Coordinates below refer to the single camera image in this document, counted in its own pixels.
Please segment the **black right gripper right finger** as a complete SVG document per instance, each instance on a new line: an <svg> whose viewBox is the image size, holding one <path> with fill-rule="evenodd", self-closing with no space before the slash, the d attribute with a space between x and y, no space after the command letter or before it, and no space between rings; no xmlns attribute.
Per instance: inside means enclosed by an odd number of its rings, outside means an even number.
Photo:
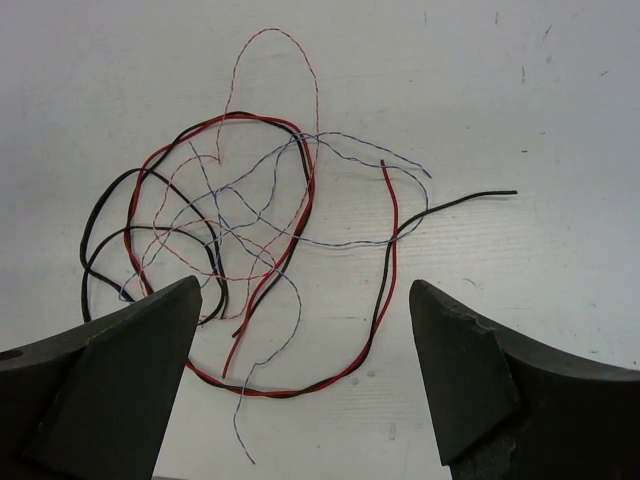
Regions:
<svg viewBox="0 0 640 480"><path fill-rule="evenodd" d="M409 306L455 479L635 479L639 374L534 340L415 281Z"/></svg>

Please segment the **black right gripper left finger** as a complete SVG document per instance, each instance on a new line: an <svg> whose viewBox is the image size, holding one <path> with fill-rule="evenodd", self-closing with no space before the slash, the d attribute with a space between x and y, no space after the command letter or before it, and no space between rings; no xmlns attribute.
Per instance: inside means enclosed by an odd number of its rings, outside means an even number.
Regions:
<svg viewBox="0 0 640 480"><path fill-rule="evenodd" d="M2 352L2 478L151 478L201 304L188 276Z"/></svg>

